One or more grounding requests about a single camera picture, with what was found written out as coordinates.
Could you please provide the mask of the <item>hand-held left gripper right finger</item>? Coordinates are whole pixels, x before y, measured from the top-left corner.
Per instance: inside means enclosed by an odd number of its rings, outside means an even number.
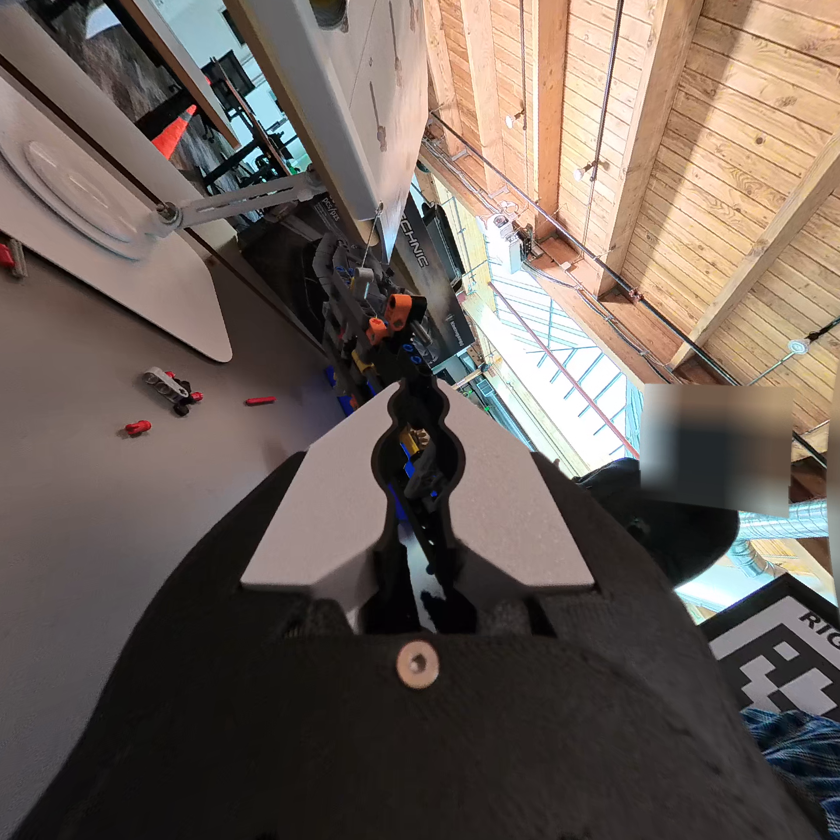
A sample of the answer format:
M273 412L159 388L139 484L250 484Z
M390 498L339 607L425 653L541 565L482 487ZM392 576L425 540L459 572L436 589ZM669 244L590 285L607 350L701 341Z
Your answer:
M444 428L463 451L448 495L458 551L455 588L487 611L534 595L588 592L594 577L533 453L486 412L441 384Z

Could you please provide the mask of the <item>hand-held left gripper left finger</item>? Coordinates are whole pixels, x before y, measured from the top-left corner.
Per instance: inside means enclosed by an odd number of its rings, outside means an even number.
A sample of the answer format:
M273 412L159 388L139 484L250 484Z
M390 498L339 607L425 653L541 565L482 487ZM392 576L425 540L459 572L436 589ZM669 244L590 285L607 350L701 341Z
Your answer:
M334 601L359 630L362 608L393 583L402 554L396 506L375 467L400 387L388 385L309 447L242 573L244 588Z

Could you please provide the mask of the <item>lego car chassis assembly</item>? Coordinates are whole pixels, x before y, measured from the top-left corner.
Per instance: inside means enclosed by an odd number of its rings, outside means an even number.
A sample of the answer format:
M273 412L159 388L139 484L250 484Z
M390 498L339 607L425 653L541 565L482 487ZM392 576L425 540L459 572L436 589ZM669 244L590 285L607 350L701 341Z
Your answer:
M332 237L323 238L313 264L325 290L322 347L339 386L359 401L369 401L361 385L369 382L376 396L391 384L405 387L396 396L396 462L387 483L395 489L408 521L427 557L427 572L445 570L447 542L442 502L457 466L453 439L443 425L445 402L432 368L419 354L424 336L424 297L408 293L377 276L366 257L350 260ZM401 447L409 458L410 477L402 473Z

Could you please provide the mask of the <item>person's right forearm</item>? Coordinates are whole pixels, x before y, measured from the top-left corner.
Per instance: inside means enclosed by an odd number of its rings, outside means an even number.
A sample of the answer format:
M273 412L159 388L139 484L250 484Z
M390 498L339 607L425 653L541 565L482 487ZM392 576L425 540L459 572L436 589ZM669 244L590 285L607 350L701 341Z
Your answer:
M822 838L839 838L839 724L801 710L741 710L759 750Z

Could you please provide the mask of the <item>black lego set box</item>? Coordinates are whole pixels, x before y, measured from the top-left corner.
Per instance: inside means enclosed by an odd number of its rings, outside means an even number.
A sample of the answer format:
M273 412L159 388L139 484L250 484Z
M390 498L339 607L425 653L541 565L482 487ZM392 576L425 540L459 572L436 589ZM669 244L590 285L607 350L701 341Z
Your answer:
M475 335L449 278L451 259L440 255L438 236L429 234L412 198L406 204L390 263L375 258L371 245L365 265L378 277L388 277L399 289L426 299L419 354L436 375L454 384L466 367L458 357ZM327 291L313 264L323 238L332 237L348 259L362 257L364 247L350 242L340 214L327 194L295 208L279 206L238 237L243 256L318 340L324 335L322 307Z

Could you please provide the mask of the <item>black connector with red pins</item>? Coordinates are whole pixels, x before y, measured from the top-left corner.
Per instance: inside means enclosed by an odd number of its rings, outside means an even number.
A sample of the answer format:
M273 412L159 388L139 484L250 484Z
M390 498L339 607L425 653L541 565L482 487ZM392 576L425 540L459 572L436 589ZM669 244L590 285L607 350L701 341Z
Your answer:
M174 383L173 386L169 387L167 394L173 404L173 411L179 417L185 417L189 414L192 406L203 401L204 394L194 392L189 381L176 378L172 371L165 371L164 375Z

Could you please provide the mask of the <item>white ceiling device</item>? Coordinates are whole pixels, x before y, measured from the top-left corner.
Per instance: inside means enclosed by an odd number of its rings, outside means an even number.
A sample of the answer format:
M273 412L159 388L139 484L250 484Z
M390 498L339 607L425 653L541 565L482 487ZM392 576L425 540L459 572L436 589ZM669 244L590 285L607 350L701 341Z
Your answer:
M504 213L489 215L483 222L490 261L506 275L515 275L522 268L523 250L512 219Z

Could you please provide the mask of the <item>orange traffic cone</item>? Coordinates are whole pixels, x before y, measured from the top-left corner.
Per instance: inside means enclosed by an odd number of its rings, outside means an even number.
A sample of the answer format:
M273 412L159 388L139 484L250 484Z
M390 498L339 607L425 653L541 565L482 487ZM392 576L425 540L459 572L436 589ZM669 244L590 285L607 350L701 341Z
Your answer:
M196 112L196 105L193 104L178 117L174 118L156 137L152 139L153 146L166 158L170 160L186 133L189 122Z

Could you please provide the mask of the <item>white partition panel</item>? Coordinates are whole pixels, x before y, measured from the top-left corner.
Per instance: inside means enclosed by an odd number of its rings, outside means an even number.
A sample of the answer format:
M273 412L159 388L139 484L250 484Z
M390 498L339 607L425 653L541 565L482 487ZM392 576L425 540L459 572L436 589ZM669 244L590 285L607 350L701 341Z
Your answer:
M389 260L428 119L424 3L350 1L346 31L309 1L226 8L342 220Z

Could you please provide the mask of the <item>silver ventilation duct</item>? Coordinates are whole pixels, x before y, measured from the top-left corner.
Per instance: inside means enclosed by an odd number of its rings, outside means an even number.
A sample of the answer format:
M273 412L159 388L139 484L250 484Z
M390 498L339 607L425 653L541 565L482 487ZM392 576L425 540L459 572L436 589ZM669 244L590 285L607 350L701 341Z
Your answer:
M827 499L813 499L792 503L784 516L741 511L738 514L738 533L727 552L733 566L749 578L759 577L764 567L756 559L750 544L766 539L827 538Z

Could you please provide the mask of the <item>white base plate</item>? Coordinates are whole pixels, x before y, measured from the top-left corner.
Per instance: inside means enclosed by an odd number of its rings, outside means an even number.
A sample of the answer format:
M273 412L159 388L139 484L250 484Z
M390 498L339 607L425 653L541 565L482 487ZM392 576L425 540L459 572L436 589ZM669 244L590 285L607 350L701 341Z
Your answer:
M213 279L151 208L5 80L1 228L29 250L220 363L233 351Z

